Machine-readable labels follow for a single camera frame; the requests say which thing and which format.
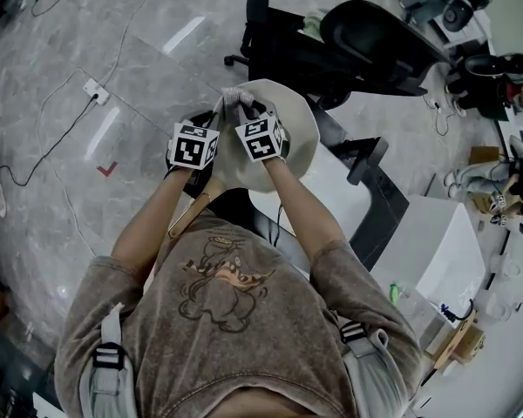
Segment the marble floor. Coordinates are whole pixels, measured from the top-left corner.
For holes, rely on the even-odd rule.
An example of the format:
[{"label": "marble floor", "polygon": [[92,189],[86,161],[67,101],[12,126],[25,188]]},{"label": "marble floor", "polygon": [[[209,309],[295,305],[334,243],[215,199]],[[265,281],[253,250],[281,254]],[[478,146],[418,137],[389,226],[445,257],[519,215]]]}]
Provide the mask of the marble floor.
[{"label": "marble floor", "polygon": [[[35,11],[54,1],[40,0]],[[299,14],[343,1],[271,0]],[[401,16],[397,0],[371,1]],[[110,252],[164,175],[173,123],[213,106],[221,87],[247,80],[246,68],[222,64],[238,51],[245,4],[61,0],[41,17],[26,10],[0,23],[0,165],[10,165],[18,180],[82,111],[85,76],[107,82],[112,94],[78,122],[26,187],[0,173],[9,204],[0,219],[0,279],[11,288],[16,314],[44,342],[57,341],[92,255]],[[195,30],[170,42],[191,21]],[[449,114],[445,73],[433,69],[425,87]],[[42,101],[68,77],[37,124]],[[407,194],[421,193],[434,172],[465,163],[471,145],[498,143],[491,122],[476,116],[450,117],[440,137],[422,98],[357,93],[332,114],[353,138],[387,138],[383,168]],[[106,177],[100,166],[112,173]]]}]

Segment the red tape mark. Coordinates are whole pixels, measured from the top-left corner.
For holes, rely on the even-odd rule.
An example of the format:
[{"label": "red tape mark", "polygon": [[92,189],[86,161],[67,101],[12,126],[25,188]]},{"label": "red tape mark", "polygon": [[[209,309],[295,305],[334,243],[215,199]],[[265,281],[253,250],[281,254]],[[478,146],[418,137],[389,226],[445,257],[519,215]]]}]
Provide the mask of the red tape mark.
[{"label": "red tape mark", "polygon": [[114,168],[117,164],[118,163],[116,161],[113,161],[108,169],[105,169],[102,165],[100,165],[99,167],[97,167],[97,170],[108,178],[111,176],[111,173],[114,172]]}]

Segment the office chair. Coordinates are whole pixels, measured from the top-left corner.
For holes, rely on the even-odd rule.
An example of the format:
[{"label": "office chair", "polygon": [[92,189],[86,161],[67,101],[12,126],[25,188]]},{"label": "office chair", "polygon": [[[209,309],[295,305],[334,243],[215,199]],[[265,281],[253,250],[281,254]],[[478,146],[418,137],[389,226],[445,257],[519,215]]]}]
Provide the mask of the office chair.
[{"label": "office chair", "polygon": [[323,42],[298,32],[304,17],[248,0],[240,56],[225,65],[248,66],[249,80],[268,78],[304,95],[324,110],[344,103],[352,91],[422,96],[428,70],[449,62],[430,42],[388,11],[351,0],[322,20]]}]

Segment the bag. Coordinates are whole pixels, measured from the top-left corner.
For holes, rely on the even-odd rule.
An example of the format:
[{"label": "bag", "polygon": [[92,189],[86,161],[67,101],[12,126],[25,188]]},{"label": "bag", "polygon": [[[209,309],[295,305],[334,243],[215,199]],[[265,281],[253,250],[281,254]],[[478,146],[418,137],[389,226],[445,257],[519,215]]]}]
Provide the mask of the bag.
[{"label": "bag", "polygon": [[[101,323],[95,348],[79,380],[84,418],[138,418],[133,393],[133,367],[122,347],[118,304]],[[397,364],[387,351],[388,337],[378,329],[367,337],[363,324],[349,322],[340,330],[350,351],[343,357],[359,418],[400,418],[409,395]]]}]

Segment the cartoon graphic print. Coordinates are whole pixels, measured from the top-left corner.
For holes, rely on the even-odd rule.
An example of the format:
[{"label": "cartoon graphic print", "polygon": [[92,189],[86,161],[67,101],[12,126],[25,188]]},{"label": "cartoon graphic print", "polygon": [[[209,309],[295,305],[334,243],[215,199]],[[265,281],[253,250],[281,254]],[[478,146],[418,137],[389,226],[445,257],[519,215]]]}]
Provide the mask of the cartoon graphic print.
[{"label": "cartoon graphic print", "polygon": [[203,256],[196,265],[189,260],[184,271],[194,271],[201,276],[192,284],[180,289],[184,301],[179,305],[180,316],[199,320],[208,314],[211,322],[227,333],[241,333],[250,324],[255,310],[256,297],[268,294],[266,287],[260,288],[271,277],[265,274],[245,274],[242,262],[236,255],[239,244],[222,237],[209,237],[203,248]]}]

